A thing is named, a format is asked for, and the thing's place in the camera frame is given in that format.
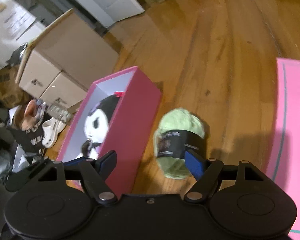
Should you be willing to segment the green yarn ball black label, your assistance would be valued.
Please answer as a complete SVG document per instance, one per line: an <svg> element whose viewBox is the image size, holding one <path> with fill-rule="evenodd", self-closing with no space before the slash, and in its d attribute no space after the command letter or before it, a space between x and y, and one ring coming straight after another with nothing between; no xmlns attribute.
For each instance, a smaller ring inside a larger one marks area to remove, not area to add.
<svg viewBox="0 0 300 240"><path fill-rule="evenodd" d="M166 178L187 178L190 172L185 166L185 152L193 150L205 155L205 127L202 120L183 108L169 111L154 132L153 148L157 164Z"/></svg>

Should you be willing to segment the pink box lid teal border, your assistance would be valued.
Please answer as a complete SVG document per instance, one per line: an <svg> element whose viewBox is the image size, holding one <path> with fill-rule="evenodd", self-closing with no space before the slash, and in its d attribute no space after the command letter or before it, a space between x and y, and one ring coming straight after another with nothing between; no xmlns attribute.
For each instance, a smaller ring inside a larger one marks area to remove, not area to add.
<svg viewBox="0 0 300 240"><path fill-rule="evenodd" d="M300 61L277 59L277 104L274 138L266 174L297 207L289 232L300 239Z"/></svg>

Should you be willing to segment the black white plush toy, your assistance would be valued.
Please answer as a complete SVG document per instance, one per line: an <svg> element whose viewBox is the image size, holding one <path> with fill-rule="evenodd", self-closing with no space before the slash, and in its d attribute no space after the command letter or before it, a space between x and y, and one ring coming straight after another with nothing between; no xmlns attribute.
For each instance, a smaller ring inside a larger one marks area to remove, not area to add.
<svg viewBox="0 0 300 240"><path fill-rule="evenodd" d="M110 121L121 97L121 93L110 95L90 110L83 128L86 141L81 146L78 158L98 159L100 148L109 131Z"/></svg>

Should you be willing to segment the white clog shoe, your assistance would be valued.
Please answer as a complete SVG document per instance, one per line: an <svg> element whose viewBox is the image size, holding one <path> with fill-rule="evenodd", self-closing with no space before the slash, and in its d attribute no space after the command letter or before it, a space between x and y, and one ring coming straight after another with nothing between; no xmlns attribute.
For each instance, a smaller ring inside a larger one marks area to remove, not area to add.
<svg viewBox="0 0 300 240"><path fill-rule="evenodd" d="M42 124L44 137L42 145L45 148L51 148L57 141L59 133L61 133L66 127L66 124L55 118L51 118Z"/></svg>

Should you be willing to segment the pink open storage box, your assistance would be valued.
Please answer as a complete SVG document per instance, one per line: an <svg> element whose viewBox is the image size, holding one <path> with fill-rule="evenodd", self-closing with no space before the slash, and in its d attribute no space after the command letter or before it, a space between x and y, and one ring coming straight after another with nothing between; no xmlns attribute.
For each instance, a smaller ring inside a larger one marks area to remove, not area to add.
<svg viewBox="0 0 300 240"><path fill-rule="evenodd" d="M102 99L122 94L112 116L99 155L109 150L117 153L117 165L106 184L119 197L130 193L155 119L161 92L137 66L130 67L93 82L75 114L57 160L75 159L86 137L84 121L89 111Z"/></svg>

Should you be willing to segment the black printed bag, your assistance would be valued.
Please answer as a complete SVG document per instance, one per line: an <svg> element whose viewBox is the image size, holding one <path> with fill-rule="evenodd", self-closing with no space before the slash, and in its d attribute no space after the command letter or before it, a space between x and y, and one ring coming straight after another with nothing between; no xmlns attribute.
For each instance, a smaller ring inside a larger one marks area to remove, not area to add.
<svg viewBox="0 0 300 240"><path fill-rule="evenodd" d="M8 111L7 129L25 152L43 155L43 123L49 120L46 104L42 100L32 99L25 105L19 105Z"/></svg>

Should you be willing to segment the brown paper bag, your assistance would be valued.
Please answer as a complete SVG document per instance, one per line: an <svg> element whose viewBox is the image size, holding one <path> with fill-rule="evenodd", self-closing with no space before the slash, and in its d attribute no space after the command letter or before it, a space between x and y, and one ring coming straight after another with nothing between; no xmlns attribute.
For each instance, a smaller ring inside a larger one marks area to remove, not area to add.
<svg viewBox="0 0 300 240"><path fill-rule="evenodd" d="M0 102L6 108L23 105L30 100L30 95L15 83L18 69L18 65L0 69Z"/></svg>

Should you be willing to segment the white cabinet with papers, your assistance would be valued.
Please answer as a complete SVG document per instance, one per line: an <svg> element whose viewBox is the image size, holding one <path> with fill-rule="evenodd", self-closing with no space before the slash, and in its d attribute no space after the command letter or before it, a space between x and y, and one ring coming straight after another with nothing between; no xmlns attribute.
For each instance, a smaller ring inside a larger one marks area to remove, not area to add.
<svg viewBox="0 0 300 240"><path fill-rule="evenodd" d="M0 66L44 30L45 25L15 0L0 0Z"/></svg>

